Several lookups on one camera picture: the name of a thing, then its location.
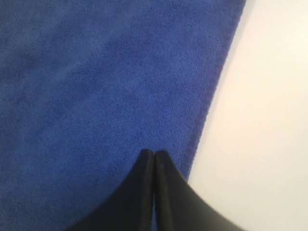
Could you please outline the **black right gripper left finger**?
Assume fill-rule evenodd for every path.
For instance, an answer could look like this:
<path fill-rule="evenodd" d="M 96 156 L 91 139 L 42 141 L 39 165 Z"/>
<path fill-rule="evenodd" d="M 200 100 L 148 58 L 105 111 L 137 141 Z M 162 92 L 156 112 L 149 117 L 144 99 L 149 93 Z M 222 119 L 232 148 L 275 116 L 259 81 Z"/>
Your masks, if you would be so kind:
<path fill-rule="evenodd" d="M 68 231 L 150 231 L 153 212 L 154 153 L 141 150 L 119 187 L 95 211 Z"/>

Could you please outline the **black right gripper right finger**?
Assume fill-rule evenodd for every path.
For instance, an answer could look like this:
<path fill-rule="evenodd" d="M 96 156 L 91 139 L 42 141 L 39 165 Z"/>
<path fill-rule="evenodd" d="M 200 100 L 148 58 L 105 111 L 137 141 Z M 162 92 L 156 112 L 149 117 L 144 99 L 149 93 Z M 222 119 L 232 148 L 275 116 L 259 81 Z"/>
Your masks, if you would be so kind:
<path fill-rule="evenodd" d="M 155 153 L 155 216 L 159 231 L 241 231 L 188 185 L 166 151 Z"/>

